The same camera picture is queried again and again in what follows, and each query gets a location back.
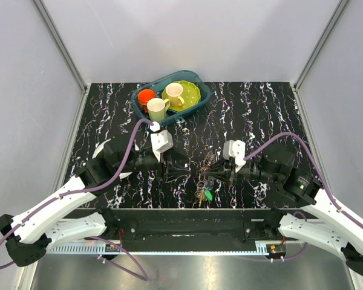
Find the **yellow key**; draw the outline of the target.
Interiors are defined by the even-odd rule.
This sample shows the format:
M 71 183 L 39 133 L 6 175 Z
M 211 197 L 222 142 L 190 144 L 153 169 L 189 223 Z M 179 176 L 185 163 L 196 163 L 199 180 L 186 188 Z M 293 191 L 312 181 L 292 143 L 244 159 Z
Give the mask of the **yellow key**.
M 199 203 L 198 203 L 198 207 L 201 208 L 201 205 L 203 203 L 203 197 L 201 196 L 200 199 L 199 199 Z

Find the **cream mug front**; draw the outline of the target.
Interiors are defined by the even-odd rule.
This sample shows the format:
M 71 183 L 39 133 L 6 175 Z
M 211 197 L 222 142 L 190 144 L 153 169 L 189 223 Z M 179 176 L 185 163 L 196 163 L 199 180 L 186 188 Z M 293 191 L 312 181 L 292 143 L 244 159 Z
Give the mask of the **cream mug front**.
M 152 98 L 146 105 L 150 120 L 156 122 L 164 120 L 170 105 L 171 103 L 168 99 Z

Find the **white round plate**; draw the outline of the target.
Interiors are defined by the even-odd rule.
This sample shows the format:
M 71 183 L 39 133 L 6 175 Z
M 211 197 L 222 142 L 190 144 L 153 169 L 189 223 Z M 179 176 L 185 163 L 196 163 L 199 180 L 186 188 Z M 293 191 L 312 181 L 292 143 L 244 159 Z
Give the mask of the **white round plate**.
M 103 150 L 103 148 L 104 148 L 104 145 L 105 145 L 107 142 L 109 142 L 109 141 L 111 141 L 111 139 L 110 139 L 110 138 L 109 138 L 109 139 L 107 139 L 107 140 L 105 140 L 104 142 L 100 143 L 100 144 L 96 147 L 96 149 L 95 149 L 95 151 L 94 151 L 94 153 L 93 153 L 93 155 L 92 155 L 92 159 L 94 159 L 94 158 L 96 158 L 96 157 L 100 156 L 100 153 L 101 153 L 101 151 L 102 151 L 102 150 Z M 119 175 L 119 178 L 120 178 L 120 180 L 122 180 L 122 179 L 125 179 L 125 178 L 129 177 L 129 175 L 131 175 L 131 174 L 132 174 L 132 172 L 121 173 L 121 174 Z

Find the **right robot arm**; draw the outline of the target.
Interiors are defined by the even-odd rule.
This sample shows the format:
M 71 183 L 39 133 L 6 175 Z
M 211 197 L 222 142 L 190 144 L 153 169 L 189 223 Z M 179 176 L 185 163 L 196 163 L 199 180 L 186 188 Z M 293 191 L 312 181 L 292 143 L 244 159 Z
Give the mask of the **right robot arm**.
M 203 174 L 230 185 L 260 181 L 324 223 L 311 224 L 282 210 L 264 218 L 263 234 L 268 239 L 302 240 L 339 257 L 352 271 L 363 276 L 363 218 L 339 202 L 314 175 L 294 166 L 295 156 L 279 142 L 268 141 L 246 156 L 245 143 L 224 144 L 221 160 L 203 169 Z

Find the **black base bar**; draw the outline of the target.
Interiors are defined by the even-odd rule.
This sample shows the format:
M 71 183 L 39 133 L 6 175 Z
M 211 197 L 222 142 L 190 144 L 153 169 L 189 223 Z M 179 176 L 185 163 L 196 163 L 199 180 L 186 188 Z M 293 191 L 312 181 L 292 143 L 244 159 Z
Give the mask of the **black base bar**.
M 240 252 L 282 241 L 283 213 L 269 209 L 115 209 L 122 246 L 134 252 Z

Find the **cream mug on plate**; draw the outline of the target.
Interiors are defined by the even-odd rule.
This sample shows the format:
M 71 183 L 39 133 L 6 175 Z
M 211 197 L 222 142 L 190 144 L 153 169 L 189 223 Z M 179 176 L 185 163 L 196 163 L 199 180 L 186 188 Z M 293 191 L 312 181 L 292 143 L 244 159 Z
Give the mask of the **cream mug on plate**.
M 182 93 L 183 86 L 180 83 L 173 82 L 166 86 L 163 90 L 162 96 L 170 101 L 171 106 L 181 107 L 185 104 Z

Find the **green key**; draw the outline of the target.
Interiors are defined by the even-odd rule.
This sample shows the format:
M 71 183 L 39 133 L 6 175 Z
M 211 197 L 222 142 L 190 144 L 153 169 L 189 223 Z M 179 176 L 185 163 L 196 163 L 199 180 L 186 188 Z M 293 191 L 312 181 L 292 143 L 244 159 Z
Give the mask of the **green key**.
M 207 200 L 209 200 L 209 201 L 213 200 L 212 193 L 210 192 L 210 190 L 208 188 L 204 191 L 204 194 L 205 194 L 205 197 Z

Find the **yellow-green dotted plate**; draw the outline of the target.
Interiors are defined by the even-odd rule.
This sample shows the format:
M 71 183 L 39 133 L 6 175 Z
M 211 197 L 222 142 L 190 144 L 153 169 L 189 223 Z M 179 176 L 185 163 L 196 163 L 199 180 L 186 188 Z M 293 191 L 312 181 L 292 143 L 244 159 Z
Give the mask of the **yellow-green dotted plate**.
M 201 100 L 200 90 L 194 83 L 185 80 L 179 80 L 176 82 L 180 83 L 183 86 L 183 93 L 181 96 L 184 98 L 185 104 L 181 107 L 173 107 L 170 105 L 168 110 L 174 112 L 182 112 L 192 108 L 193 106 L 197 105 L 200 102 Z

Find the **teal plastic tray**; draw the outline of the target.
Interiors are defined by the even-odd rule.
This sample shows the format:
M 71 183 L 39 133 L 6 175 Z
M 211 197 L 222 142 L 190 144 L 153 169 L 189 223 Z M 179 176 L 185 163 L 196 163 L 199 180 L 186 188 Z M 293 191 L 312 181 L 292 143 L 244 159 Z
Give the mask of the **teal plastic tray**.
M 167 126 L 204 108 L 211 91 L 198 74 L 181 70 L 137 88 L 131 104 L 139 119 Z

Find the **orange mug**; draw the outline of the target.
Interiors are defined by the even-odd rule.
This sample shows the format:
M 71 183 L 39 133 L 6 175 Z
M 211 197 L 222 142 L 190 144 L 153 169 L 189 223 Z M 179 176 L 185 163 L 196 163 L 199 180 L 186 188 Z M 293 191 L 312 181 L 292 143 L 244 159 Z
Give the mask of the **orange mug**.
M 156 93 L 151 89 L 143 89 L 138 93 L 137 99 L 139 106 L 144 113 L 148 113 L 147 104 L 154 98 L 156 98 Z

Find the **metal keyring disc with rings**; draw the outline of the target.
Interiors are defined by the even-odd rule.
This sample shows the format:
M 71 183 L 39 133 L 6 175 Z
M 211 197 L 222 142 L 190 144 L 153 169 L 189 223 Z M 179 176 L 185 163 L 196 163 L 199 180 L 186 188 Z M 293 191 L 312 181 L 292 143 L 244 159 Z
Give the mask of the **metal keyring disc with rings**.
M 197 189 L 195 196 L 202 200 L 213 200 L 212 197 L 212 187 L 213 187 L 213 177 L 208 174 L 208 170 L 211 165 L 216 162 L 216 155 L 213 152 L 208 152 L 203 160 L 203 165 L 199 170 Z

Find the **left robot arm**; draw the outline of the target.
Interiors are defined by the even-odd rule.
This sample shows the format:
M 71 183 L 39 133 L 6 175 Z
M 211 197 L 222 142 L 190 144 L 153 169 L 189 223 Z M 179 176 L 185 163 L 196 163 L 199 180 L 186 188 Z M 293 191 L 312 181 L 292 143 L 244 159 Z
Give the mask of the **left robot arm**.
M 119 223 L 111 210 L 101 208 L 89 216 L 61 222 L 77 207 L 100 196 L 116 179 L 132 173 L 155 171 L 164 182 L 189 174 L 174 163 L 186 155 L 173 147 L 172 141 L 154 139 L 151 146 L 124 152 L 121 142 L 109 139 L 100 144 L 93 157 L 59 190 L 33 208 L 12 216 L 0 217 L 0 232 L 12 263 L 24 267 L 41 259 L 48 250 L 88 237 L 114 238 Z

